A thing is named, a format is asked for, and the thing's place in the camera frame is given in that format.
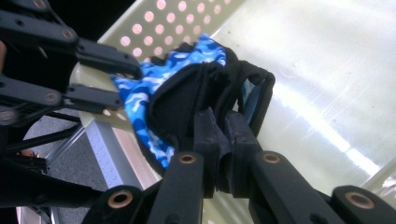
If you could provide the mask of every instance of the cloth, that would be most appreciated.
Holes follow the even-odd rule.
[[[201,35],[190,52],[170,51],[164,64],[141,63],[143,78],[140,80],[111,76],[120,90],[120,98],[124,102],[126,114],[134,127],[136,136],[165,169],[175,149],[148,128],[146,111],[149,99],[167,79],[183,67],[193,63],[211,62],[218,62],[224,66],[226,64],[225,49],[208,35]]]

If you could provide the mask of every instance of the hole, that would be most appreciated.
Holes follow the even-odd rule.
[[[21,20],[16,20],[15,22],[16,22],[17,25],[19,25],[19,26],[23,26],[23,25],[24,25],[23,21],[21,21]]]
[[[185,1],[181,1],[181,2],[178,4],[178,10],[184,11],[184,10],[186,10],[186,8],[187,8],[187,3],[186,3]]]
[[[132,51],[132,54],[135,57],[139,57],[140,55],[142,55],[142,49],[141,48],[135,48],[134,51]]]
[[[181,161],[181,163],[185,163],[185,164],[193,163],[196,160],[195,157],[192,155],[182,155],[178,159],[179,161]]]
[[[85,50],[85,47],[82,46],[82,45],[78,45],[78,49],[81,50],[81,51],[84,51],[84,50]]]
[[[163,26],[161,24],[158,24],[155,27],[155,33],[157,33],[157,35],[161,35],[163,33]]]
[[[126,195],[125,194],[117,195],[114,198],[114,202],[116,202],[116,203],[122,203],[125,200],[126,200]]]
[[[317,214],[311,214],[311,216],[309,216],[309,220],[314,224],[328,224],[326,218]]]
[[[152,22],[154,20],[154,13],[152,13],[152,11],[147,11],[145,13],[145,20],[147,22]]]
[[[210,23],[210,16],[206,15],[204,16],[204,24],[209,24]]]
[[[375,207],[371,199],[358,192],[348,192],[346,193],[346,198],[350,203],[362,209],[372,209]]]
[[[120,113],[117,113],[117,117],[119,117],[119,119],[126,120],[126,118]]]
[[[11,119],[14,119],[14,112],[10,110],[5,110],[0,112],[0,120],[7,121]]]
[[[62,30],[62,35],[64,36],[64,38],[66,39],[71,39],[73,38],[73,33],[67,29]]]
[[[103,110],[103,114],[106,115],[106,116],[110,116],[111,115],[110,111],[108,111],[108,110]]]
[[[199,25],[194,26],[193,31],[196,35],[198,35],[199,33],[201,33],[201,26],[199,26]]]
[[[265,154],[262,159],[269,163],[278,163],[280,162],[280,158],[274,154]]]
[[[184,36],[183,41],[186,43],[190,43],[191,37],[189,35]]]
[[[134,32],[136,35],[139,35],[140,33],[142,33],[142,30],[143,30],[143,27],[139,23],[135,24],[132,27],[132,32]]]
[[[165,224],[178,224],[180,223],[180,217],[176,214],[170,214],[165,218]]]
[[[203,13],[205,11],[205,4],[204,3],[198,4],[197,11],[199,13]]]
[[[152,37],[151,36],[146,36],[145,39],[143,40],[145,42],[146,46],[150,46],[152,44]]]
[[[215,11],[215,14],[219,14],[221,12],[221,6],[216,5],[214,11]]]
[[[159,10],[163,10],[166,7],[166,2],[165,0],[158,0],[157,1],[157,8]]]
[[[167,16],[166,16],[166,20],[169,22],[169,23],[172,23],[172,22],[174,22],[175,21],[175,13],[173,13],[173,12],[170,12]]]
[[[131,44],[131,39],[130,39],[128,36],[123,36],[123,37],[120,39],[120,43],[121,43],[124,47],[129,46],[129,45]]]
[[[166,45],[171,45],[172,44],[172,42],[173,42],[173,37],[172,36],[167,36],[166,38],[165,38],[165,44]]]
[[[161,47],[155,48],[155,50],[154,50],[154,54],[155,54],[155,55],[159,56],[159,55],[161,55],[162,53],[163,53],[163,48],[161,48]]]
[[[189,15],[187,16],[187,18],[186,18],[186,22],[187,22],[188,24],[192,24],[193,21],[194,21],[194,15],[189,14]]]
[[[45,99],[46,101],[48,101],[48,102],[54,102],[54,101],[56,101],[57,98],[58,98],[58,97],[57,97],[56,94],[53,93],[53,92],[49,92],[49,93],[47,93],[47,94],[44,96],[44,99]]]
[[[132,199],[133,195],[129,190],[122,189],[120,191],[114,192],[107,201],[108,206],[118,209],[128,205]]]
[[[178,35],[181,35],[181,33],[183,33],[183,30],[184,30],[184,27],[183,27],[182,25],[178,25],[178,26],[176,27],[176,33],[177,33]]]

